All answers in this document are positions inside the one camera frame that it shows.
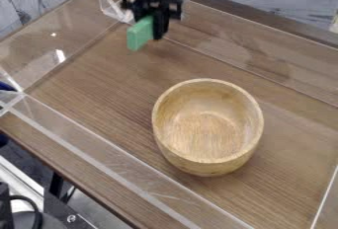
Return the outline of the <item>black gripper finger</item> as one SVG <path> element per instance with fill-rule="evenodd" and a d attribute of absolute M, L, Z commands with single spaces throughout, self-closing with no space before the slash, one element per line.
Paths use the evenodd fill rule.
<path fill-rule="evenodd" d="M 170 29 L 170 10 L 156 10 L 154 13 L 154 39 L 159 40 Z"/>
<path fill-rule="evenodd" d="M 134 10 L 135 21 L 139 22 L 143 18 L 151 16 L 152 14 L 154 14 L 152 9 L 136 8 Z"/>

